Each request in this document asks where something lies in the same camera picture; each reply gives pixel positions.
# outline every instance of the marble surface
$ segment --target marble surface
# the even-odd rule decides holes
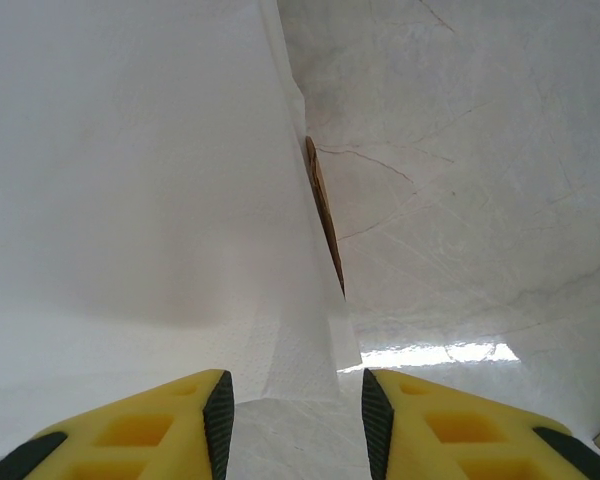
[[[279,0],[364,365],[600,430],[600,0]],[[239,408],[243,477],[368,479],[339,405]]]

